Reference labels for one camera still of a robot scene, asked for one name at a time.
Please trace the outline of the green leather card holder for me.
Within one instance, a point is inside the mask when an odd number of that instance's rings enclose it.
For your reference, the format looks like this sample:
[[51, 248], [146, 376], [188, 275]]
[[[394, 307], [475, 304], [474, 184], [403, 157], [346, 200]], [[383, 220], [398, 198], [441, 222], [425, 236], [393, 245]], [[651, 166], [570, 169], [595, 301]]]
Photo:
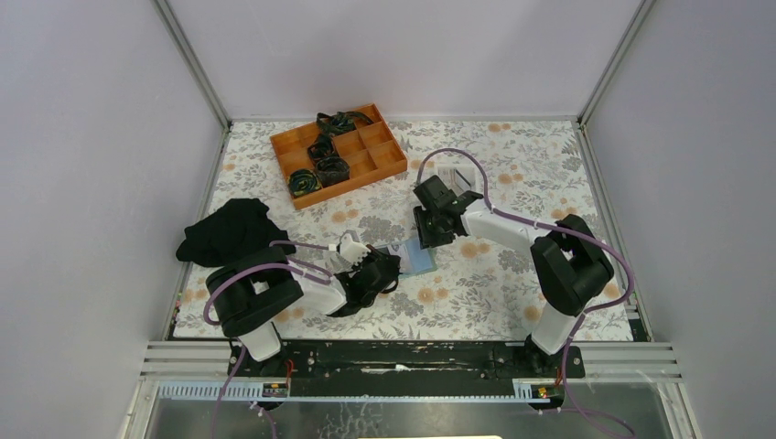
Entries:
[[386, 244], [378, 247], [378, 250], [389, 255], [400, 257], [400, 278], [431, 273], [437, 269], [434, 253], [431, 249], [422, 248], [420, 240], [417, 237]]

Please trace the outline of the white credit card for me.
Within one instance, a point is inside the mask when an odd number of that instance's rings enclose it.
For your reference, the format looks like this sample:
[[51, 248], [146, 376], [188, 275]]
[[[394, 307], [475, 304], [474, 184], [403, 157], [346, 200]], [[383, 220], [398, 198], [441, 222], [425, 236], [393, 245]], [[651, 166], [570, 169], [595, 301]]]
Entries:
[[400, 273], [402, 274], [420, 273], [427, 267], [426, 251], [420, 247], [417, 240], [396, 244], [393, 247], [393, 252], [401, 259]]

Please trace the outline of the white plastic card box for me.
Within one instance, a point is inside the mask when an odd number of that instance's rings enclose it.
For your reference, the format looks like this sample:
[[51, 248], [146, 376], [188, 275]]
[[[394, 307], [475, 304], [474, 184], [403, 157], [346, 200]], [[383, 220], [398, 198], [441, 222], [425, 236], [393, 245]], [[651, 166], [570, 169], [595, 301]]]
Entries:
[[482, 188], [482, 179], [479, 169], [472, 164], [438, 164], [436, 166], [437, 171], [441, 168], [454, 168], [456, 170], [457, 189], [452, 190], [456, 196], [462, 195], [464, 192], [472, 191], [483, 195], [484, 189]]

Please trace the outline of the black cloth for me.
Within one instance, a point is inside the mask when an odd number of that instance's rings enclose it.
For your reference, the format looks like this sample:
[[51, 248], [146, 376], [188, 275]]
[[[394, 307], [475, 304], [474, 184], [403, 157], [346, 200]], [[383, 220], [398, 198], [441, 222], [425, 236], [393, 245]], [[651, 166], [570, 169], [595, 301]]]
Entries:
[[286, 230], [268, 217], [269, 207], [258, 198], [232, 198], [222, 207], [184, 229], [176, 249], [180, 262], [221, 267], [257, 253], [273, 241], [289, 241]]

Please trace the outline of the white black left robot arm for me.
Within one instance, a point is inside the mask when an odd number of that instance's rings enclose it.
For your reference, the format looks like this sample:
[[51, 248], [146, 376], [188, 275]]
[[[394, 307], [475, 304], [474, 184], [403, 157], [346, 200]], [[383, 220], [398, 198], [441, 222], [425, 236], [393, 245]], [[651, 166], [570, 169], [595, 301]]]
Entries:
[[349, 262], [350, 268], [341, 273], [286, 255], [285, 244], [273, 241], [206, 279], [204, 321], [237, 339], [249, 354], [249, 364], [264, 376], [283, 367], [285, 354], [273, 323], [281, 312], [302, 305], [334, 318], [353, 316], [372, 306], [379, 294], [394, 291], [401, 274], [400, 256], [357, 241], [310, 246]]

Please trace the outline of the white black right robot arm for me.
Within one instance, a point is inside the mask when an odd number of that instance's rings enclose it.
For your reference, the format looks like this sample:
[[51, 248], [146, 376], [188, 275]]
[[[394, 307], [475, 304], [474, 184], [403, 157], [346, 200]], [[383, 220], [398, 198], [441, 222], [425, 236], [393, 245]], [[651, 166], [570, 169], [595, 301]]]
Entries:
[[561, 364], [563, 345], [586, 305], [598, 296], [614, 276], [614, 268], [594, 236], [577, 215], [568, 215], [551, 228], [519, 221], [499, 211], [477, 192], [456, 194], [437, 176], [417, 185], [414, 194], [415, 223], [423, 248], [450, 244], [457, 237], [473, 236], [492, 241], [533, 262], [546, 300], [539, 323], [526, 339], [526, 368], [546, 377]]

